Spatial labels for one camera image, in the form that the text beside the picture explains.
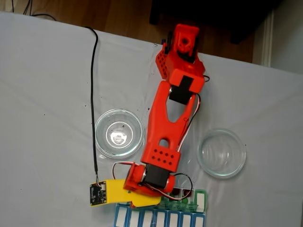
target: circuit board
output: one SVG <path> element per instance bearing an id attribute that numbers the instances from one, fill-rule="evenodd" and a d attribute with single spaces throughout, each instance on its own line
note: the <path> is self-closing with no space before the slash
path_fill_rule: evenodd
<path id="1" fill-rule="evenodd" d="M 97 206 L 107 202 L 106 182 L 99 182 L 99 187 L 96 183 L 93 183 L 89 187 L 90 205 Z"/>

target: clear glass bowl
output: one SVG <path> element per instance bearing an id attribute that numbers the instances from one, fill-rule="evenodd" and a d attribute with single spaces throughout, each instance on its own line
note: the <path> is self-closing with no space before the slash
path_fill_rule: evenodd
<path id="1" fill-rule="evenodd" d="M 244 166 L 245 147 L 239 137 L 227 129 L 207 132 L 198 148 L 202 168 L 216 178 L 235 176 Z"/>
<path id="2" fill-rule="evenodd" d="M 127 110 L 107 111 L 98 119 L 95 130 L 96 146 L 107 157 L 128 157 L 135 153 L 144 141 L 142 123 Z"/>

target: wire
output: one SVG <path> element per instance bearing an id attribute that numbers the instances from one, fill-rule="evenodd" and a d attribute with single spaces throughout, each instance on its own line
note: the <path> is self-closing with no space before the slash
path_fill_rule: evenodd
<path id="1" fill-rule="evenodd" d="M 169 196 L 169 195 L 167 195 L 166 193 L 162 192 L 160 189 L 155 188 L 155 187 L 151 186 L 151 185 L 148 184 L 148 183 L 145 183 L 144 185 L 146 185 L 147 187 L 149 187 L 150 189 L 152 189 L 152 190 L 154 190 L 154 191 L 159 192 L 161 195 L 163 195 L 163 196 L 166 197 L 166 198 L 169 198 L 170 200 L 173 200 L 173 201 L 181 201 L 181 200 L 187 198 L 187 197 L 191 194 L 191 191 L 193 190 L 193 182 L 191 181 L 190 177 L 189 177 L 187 174 L 178 173 L 178 174 L 175 174 L 174 176 L 178 176 L 178 175 L 187 176 L 188 179 L 189 179 L 189 181 L 190 181 L 190 185 L 191 185 L 191 186 L 190 186 L 190 191 L 189 191 L 185 196 L 183 196 L 183 197 L 181 197 L 181 198 L 174 198 L 174 197 L 172 197 L 172 196 Z"/>
<path id="2" fill-rule="evenodd" d="M 37 16 L 48 16 L 51 17 L 54 21 L 57 21 L 56 18 L 54 18 L 52 15 L 49 15 L 47 13 L 37 13 L 37 14 L 33 14 L 31 15 L 32 17 L 37 17 Z"/>
<path id="3" fill-rule="evenodd" d="M 29 6 L 29 4 L 30 4 L 30 1 L 31 1 L 31 0 L 28 0 L 27 6 L 25 7 L 25 9 L 24 9 L 24 11 L 23 11 L 23 15 L 26 15 L 26 14 L 27 14 L 27 9 L 28 9 L 28 6 Z"/>
<path id="4" fill-rule="evenodd" d="M 30 1 L 30 10 L 29 10 L 29 15 L 32 15 L 32 6 L 33 6 L 33 0 Z"/>
<path id="5" fill-rule="evenodd" d="M 204 78 L 207 78 L 208 80 L 206 80 L 205 82 L 208 82 L 210 80 L 210 77 L 207 75 L 203 75 Z"/>
<path id="6" fill-rule="evenodd" d="M 179 143 L 179 145 L 178 145 L 178 147 L 177 147 L 177 152 L 180 152 L 181 147 L 182 147 L 182 144 L 183 144 L 183 142 L 184 142 L 184 139 L 185 139 L 185 137 L 186 137 L 187 134 L 188 134 L 188 131 L 189 131 L 189 127 L 190 127 L 190 125 L 191 125 L 191 122 L 193 121 L 193 119 L 194 119 L 196 113 L 198 112 L 198 110 L 199 110 L 199 108 L 200 108 L 201 96 L 200 96 L 199 94 L 197 94 L 197 96 L 198 96 L 198 103 L 197 103 L 196 110 L 195 110 L 195 112 L 194 112 L 192 118 L 190 119 L 190 121 L 189 121 L 189 123 L 188 123 L 188 126 L 187 126 L 187 128 L 186 128 L 186 131 L 185 131 L 185 133 L 184 133 L 182 139 L 180 140 L 180 143 Z"/>
<path id="7" fill-rule="evenodd" d="M 94 155 L 94 168 L 95 168 L 95 173 L 96 173 L 96 184 L 100 187 L 99 185 L 99 178 L 98 178 L 98 164 L 97 164 L 97 152 L 96 152 L 96 138 L 95 138 L 95 113 L 94 113 L 94 100 L 93 100 L 93 95 L 94 95 L 94 79 L 93 79 L 93 69 L 94 69 L 94 59 L 95 59 L 95 52 L 96 52 L 96 47 L 98 43 L 98 35 L 95 32 L 94 29 L 91 27 L 86 27 L 89 30 L 91 30 L 95 36 L 96 36 L 96 41 L 93 49 L 93 55 L 91 58 L 91 66 L 90 66 L 90 107 L 91 107 L 91 125 L 92 125 L 92 132 L 93 132 L 93 155 Z"/>
<path id="8" fill-rule="evenodd" d="M 138 165 L 138 164 L 136 164 L 135 162 L 115 162 L 115 163 L 113 164 L 113 167 L 112 167 L 112 176 L 113 176 L 113 179 L 116 179 L 116 178 L 115 178 L 115 173 L 114 173 L 114 168 L 115 168 L 115 165 L 116 165 L 116 164 L 123 164 L 123 165 L 130 165 L 130 166 L 132 166 L 133 164 Z"/>

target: red robot arm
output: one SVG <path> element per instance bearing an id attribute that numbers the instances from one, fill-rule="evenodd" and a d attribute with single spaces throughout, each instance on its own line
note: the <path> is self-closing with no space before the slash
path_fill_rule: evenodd
<path id="1" fill-rule="evenodd" d="M 148 196 L 171 192 L 175 184 L 180 153 L 178 148 L 189 123 L 196 94 L 205 83 L 205 68 L 197 55 L 199 28 L 177 25 L 167 43 L 156 57 L 162 81 L 158 87 L 148 121 L 147 144 L 141 158 L 144 165 L 133 164 L 124 189 Z M 184 113 L 175 122 L 168 119 L 166 101 L 186 105 Z M 166 140 L 167 147 L 159 145 Z"/>

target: table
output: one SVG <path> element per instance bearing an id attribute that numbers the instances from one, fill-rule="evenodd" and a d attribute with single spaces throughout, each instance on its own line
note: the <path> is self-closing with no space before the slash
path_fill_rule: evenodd
<path id="1" fill-rule="evenodd" d="M 125 108 L 146 130 L 160 82 L 155 56 L 161 45 L 97 34 L 96 120 L 109 109 Z M 82 27 L 0 13 L 1 226 L 112 226 L 114 204 L 89 207 L 95 181 L 89 99 L 94 42 Z M 211 80 L 201 92 L 178 172 L 190 173 L 195 188 L 209 193 L 206 226 L 299 226 L 303 76 L 199 57 Z M 247 149 L 243 171 L 225 181 L 205 174 L 196 159 L 203 135 L 217 127 L 235 132 Z M 142 151 L 128 160 L 138 162 Z M 98 157 L 101 179 L 110 178 L 112 163 Z M 188 186 L 181 180 L 177 185 Z"/>

